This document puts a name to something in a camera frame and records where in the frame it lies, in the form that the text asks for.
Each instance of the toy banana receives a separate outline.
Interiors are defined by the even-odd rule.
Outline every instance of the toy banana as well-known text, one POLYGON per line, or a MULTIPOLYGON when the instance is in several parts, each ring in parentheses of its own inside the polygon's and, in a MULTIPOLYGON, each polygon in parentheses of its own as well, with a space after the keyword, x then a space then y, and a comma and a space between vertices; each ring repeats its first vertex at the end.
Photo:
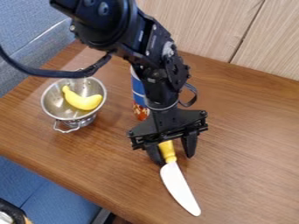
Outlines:
POLYGON ((62 88, 62 92, 65 93, 66 101, 69 104, 77 109, 82 110, 96 109, 103 99, 100 94, 95 94, 88 97, 79 96, 78 94, 74 93, 68 86, 64 86, 62 88))

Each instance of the blue chair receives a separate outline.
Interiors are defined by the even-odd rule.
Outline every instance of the blue chair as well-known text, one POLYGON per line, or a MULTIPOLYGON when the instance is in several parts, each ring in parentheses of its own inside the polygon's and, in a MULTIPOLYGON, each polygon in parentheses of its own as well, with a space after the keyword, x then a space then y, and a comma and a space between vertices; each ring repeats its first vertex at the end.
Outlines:
POLYGON ((0 157, 0 198, 22 208, 37 224, 87 224, 101 210, 4 157, 0 157))

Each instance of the wooden table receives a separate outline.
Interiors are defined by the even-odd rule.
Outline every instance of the wooden table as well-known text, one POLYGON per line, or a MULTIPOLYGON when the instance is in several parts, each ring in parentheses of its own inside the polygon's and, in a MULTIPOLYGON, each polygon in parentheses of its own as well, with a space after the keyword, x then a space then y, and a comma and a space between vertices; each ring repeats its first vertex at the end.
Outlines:
MULTIPOLYGON (((77 69, 101 52, 75 42, 45 68, 77 69)), ((266 224, 299 221, 299 83, 183 53, 200 91, 194 109, 209 112, 197 154, 178 162, 202 215, 169 195, 159 167, 132 151, 129 65, 114 58, 95 77, 108 101, 95 123, 63 135, 39 105, 55 80, 29 78, 0 101, 0 153, 137 223, 266 224)))

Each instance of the colander handle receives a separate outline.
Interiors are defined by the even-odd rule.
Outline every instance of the colander handle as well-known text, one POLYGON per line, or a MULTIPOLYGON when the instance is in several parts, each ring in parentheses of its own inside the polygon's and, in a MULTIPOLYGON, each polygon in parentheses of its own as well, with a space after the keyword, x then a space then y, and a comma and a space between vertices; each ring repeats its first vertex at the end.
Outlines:
POLYGON ((56 121, 55 121, 55 123, 54 123, 54 125, 53 125, 53 129, 54 129, 54 130, 57 130, 57 131, 59 131, 59 132, 61 132, 61 133, 63 133, 63 134, 68 134, 68 133, 71 133, 71 132, 73 132, 73 131, 76 131, 76 130, 79 130, 79 129, 80 129, 80 122, 78 122, 78 126, 77 126, 76 128, 69 129, 69 130, 62 130, 62 129, 59 129, 59 128, 57 127, 57 124, 58 124, 58 123, 60 123, 60 120, 56 120, 56 121))

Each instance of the black cable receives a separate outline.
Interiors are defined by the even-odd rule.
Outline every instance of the black cable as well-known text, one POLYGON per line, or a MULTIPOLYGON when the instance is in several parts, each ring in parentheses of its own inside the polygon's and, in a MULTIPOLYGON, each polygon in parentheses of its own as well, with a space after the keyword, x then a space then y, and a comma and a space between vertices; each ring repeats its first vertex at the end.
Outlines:
POLYGON ((193 97, 190 101, 188 101, 188 102, 181 102, 181 101, 178 101, 178 102, 179 102, 179 104, 181 104, 183 107, 185 107, 185 108, 189 108, 190 106, 192 106, 192 105, 197 101, 197 99, 198 99, 198 90, 197 90, 193 85, 191 85, 191 84, 189 84, 189 83, 184 84, 184 86, 185 86, 188 90, 190 90, 190 91, 192 91, 192 92, 194 93, 194 97, 193 97))
POLYGON ((68 79, 79 79, 84 77, 89 77, 94 75, 101 67, 105 66, 112 58, 113 52, 108 52, 104 57, 99 59, 93 65, 81 69, 79 71, 57 71, 57 70, 43 70, 38 68, 32 68, 29 66, 22 65, 12 59, 8 54, 4 51, 4 49, 0 45, 0 56, 12 67, 16 68, 18 71, 38 76, 38 77, 45 77, 45 78, 68 78, 68 79))

